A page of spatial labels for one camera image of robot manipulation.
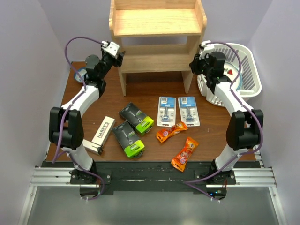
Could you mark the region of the black green razor box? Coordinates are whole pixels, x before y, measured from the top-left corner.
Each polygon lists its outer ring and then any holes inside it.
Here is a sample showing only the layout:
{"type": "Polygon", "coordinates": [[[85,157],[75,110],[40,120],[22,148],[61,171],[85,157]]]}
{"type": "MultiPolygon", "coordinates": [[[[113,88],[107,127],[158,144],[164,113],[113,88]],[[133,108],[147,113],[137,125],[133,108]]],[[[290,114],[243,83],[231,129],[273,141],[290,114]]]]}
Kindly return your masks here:
{"type": "Polygon", "coordinates": [[[139,158],[145,151],[145,145],[128,121],[112,128],[112,132],[128,158],[139,158]]]}
{"type": "Polygon", "coordinates": [[[140,136],[144,136],[148,133],[154,125],[154,120],[132,102],[121,109],[119,115],[125,119],[140,136]]]}

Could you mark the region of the aluminium rail frame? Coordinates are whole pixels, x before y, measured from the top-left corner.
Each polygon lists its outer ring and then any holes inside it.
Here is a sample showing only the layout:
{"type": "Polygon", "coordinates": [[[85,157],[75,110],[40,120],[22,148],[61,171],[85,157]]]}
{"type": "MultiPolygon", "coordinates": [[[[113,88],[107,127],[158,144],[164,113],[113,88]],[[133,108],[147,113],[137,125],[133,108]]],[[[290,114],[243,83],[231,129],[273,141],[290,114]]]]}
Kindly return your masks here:
{"type": "Polygon", "coordinates": [[[223,199],[206,192],[115,191],[88,201],[96,187],[70,176],[72,163],[34,169],[21,225],[285,225],[273,170],[237,169],[223,199]]]}

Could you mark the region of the white watermelon pattern plate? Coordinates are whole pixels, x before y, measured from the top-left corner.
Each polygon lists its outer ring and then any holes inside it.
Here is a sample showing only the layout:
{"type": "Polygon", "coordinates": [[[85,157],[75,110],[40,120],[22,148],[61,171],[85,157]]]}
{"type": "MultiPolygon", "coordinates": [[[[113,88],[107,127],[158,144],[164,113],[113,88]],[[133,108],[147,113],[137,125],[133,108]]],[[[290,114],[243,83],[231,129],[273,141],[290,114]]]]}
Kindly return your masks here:
{"type": "MultiPolygon", "coordinates": [[[[231,79],[231,81],[233,81],[236,78],[238,71],[239,71],[238,66],[235,66],[228,61],[225,62],[224,75],[229,77],[231,79]]],[[[233,83],[232,87],[234,89],[236,89],[237,91],[241,89],[241,87],[242,87],[242,70],[241,70],[241,73],[240,73],[239,77],[237,78],[237,80],[233,83]]]]}

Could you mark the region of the blue white ceramic bowl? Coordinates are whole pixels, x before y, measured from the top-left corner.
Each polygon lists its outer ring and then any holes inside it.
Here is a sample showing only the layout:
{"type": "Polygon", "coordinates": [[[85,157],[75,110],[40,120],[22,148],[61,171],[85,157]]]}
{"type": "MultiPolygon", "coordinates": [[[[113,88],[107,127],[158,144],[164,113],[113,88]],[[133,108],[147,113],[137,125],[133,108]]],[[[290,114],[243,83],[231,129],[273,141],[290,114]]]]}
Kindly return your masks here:
{"type": "Polygon", "coordinates": [[[80,69],[78,69],[78,74],[74,73],[74,79],[79,82],[82,83],[82,80],[84,80],[84,77],[86,76],[87,71],[86,68],[82,67],[80,69]]]}

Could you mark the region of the white Harry's razor box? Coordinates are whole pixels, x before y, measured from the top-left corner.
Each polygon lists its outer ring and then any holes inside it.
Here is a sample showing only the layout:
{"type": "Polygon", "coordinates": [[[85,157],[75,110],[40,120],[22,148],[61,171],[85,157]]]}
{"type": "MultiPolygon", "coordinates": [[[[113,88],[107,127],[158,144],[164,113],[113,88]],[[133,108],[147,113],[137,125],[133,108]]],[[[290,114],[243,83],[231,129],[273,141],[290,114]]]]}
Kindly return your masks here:
{"type": "Polygon", "coordinates": [[[114,118],[105,116],[104,120],[102,121],[101,125],[99,126],[99,128],[91,142],[95,143],[97,145],[103,146],[104,143],[106,142],[114,124],[115,124],[114,118]]]}

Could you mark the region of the orange razor bag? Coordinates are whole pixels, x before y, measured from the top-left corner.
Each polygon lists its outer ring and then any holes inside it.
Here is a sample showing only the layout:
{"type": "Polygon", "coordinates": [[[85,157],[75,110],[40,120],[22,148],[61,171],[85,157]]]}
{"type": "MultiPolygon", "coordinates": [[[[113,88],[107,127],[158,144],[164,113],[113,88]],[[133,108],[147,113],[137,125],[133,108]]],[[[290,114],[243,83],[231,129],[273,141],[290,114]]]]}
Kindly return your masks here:
{"type": "Polygon", "coordinates": [[[177,170],[184,172],[186,164],[199,143],[192,137],[187,137],[183,149],[172,159],[171,165],[177,170]]]}
{"type": "Polygon", "coordinates": [[[156,138],[161,142],[165,142],[168,138],[171,138],[181,131],[188,130],[187,125],[184,122],[179,122],[175,124],[174,126],[164,128],[156,133],[156,138]]]}

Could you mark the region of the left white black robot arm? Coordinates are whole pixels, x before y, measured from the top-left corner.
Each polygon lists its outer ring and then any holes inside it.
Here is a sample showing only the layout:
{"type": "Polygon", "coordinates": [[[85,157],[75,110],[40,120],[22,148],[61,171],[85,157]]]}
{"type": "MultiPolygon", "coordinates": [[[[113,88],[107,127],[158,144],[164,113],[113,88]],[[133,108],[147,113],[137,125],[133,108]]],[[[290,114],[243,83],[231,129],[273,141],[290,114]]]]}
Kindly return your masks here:
{"type": "Polygon", "coordinates": [[[79,93],[63,106],[50,110],[49,140],[71,158],[74,164],[71,175],[87,184],[97,182],[100,177],[94,160],[83,145],[82,116],[103,95],[105,76],[112,67],[121,67],[124,57],[119,45],[114,42],[101,46],[101,53],[101,58],[96,55],[86,58],[87,75],[79,93]]]}

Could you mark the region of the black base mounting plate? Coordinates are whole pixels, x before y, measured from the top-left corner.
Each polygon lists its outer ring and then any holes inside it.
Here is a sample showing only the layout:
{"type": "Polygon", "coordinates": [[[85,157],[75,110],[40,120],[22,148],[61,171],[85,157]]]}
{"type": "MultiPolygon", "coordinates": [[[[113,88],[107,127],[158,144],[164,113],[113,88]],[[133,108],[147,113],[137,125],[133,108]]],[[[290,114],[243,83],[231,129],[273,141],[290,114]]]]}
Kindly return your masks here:
{"type": "Polygon", "coordinates": [[[237,162],[234,170],[220,172],[205,181],[211,170],[210,162],[189,162],[183,172],[168,162],[95,162],[96,174],[105,183],[104,194],[115,191],[190,192],[223,199],[226,188],[238,182],[237,169],[257,169],[258,162],[237,162]]]}

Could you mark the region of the wooden two-tier shelf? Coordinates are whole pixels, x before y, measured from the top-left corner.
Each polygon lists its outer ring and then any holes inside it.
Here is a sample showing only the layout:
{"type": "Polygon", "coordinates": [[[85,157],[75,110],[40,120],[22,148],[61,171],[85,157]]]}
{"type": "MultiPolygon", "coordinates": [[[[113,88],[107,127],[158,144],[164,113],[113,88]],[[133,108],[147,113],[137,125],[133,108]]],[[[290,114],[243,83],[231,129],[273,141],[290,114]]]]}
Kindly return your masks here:
{"type": "Polygon", "coordinates": [[[130,73],[178,72],[188,93],[193,79],[189,63],[199,51],[207,27],[200,0],[112,0],[109,30],[125,51],[119,78],[126,95],[130,73]],[[184,44],[123,45],[123,38],[187,36],[184,44]]]}

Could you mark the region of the silver Harry's razor box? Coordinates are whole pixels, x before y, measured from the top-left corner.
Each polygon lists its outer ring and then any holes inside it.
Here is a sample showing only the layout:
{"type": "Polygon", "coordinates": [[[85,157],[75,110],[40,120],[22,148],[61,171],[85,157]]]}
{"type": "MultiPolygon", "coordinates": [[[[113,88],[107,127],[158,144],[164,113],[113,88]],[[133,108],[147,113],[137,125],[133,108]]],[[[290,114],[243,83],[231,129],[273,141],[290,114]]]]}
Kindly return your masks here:
{"type": "Polygon", "coordinates": [[[103,153],[103,146],[102,145],[98,145],[96,143],[87,141],[85,139],[83,139],[82,144],[85,147],[85,149],[87,149],[87,150],[89,150],[89,151],[91,151],[95,154],[101,155],[103,153]]]}

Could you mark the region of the upper orange razor bag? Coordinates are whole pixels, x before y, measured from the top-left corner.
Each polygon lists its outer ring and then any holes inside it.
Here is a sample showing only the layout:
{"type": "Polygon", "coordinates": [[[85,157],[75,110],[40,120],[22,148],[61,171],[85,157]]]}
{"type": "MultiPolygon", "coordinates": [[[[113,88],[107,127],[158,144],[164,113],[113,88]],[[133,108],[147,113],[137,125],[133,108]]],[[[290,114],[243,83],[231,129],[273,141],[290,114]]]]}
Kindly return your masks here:
{"type": "Polygon", "coordinates": [[[165,142],[168,138],[171,138],[181,131],[188,130],[187,125],[184,122],[179,122],[175,124],[174,126],[164,128],[156,133],[156,138],[161,142],[165,142]]]}

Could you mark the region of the left blue razor blister pack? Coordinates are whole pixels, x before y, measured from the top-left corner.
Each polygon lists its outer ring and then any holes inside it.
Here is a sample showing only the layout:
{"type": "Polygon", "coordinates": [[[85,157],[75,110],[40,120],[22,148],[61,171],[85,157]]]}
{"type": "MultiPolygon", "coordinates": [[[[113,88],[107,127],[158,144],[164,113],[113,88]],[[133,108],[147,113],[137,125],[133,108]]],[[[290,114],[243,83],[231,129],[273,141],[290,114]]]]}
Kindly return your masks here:
{"type": "Polygon", "coordinates": [[[176,123],[176,98],[160,96],[157,110],[157,125],[172,127],[176,123]]]}

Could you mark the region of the right blue razor blister pack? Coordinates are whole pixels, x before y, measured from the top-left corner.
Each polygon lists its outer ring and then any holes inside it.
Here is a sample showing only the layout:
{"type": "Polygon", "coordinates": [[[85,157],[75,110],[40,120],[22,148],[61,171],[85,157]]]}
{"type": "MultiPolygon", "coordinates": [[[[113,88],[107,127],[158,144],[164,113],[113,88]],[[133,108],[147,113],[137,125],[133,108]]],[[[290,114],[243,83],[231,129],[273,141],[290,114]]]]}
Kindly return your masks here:
{"type": "Polygon", "coordinates": [[[200,126],[200,119],[195,97],[178,97],[178,104],[181,121],[184,122],[187,127],[200,126]]]}

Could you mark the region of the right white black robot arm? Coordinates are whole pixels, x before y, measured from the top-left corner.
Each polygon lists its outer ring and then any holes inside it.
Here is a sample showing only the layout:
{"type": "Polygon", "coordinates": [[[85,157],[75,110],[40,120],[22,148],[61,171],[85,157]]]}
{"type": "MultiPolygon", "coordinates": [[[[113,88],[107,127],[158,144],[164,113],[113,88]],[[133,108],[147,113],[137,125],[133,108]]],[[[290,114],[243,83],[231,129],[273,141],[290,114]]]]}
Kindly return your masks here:
{"type": "Polygon", "coordinates": [[[200,182],[210,180],[220,184],[241,156],[256,152],[263,143],[263,112],[253,109],[232,88],[232,80],[224,74],[224,64],[225,55],[221,52],[196,54],[189,64],[193,74],[204,75],[207,87],[224,103],[231,116],[226,146],[200,182]]]}

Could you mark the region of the lower orange razor bag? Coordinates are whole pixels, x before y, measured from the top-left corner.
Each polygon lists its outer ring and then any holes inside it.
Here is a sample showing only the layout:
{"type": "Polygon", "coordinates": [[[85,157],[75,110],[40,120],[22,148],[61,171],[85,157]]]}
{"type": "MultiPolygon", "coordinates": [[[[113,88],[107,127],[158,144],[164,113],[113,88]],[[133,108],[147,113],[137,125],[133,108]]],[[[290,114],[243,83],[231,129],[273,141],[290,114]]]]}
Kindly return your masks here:
{"type": "Polygon", "coordinates": [[[177,170],[184,172],[186,164],[199,143],[192,137],[187,137],[183,149],[172,159],[171,165],[177,170]]]}

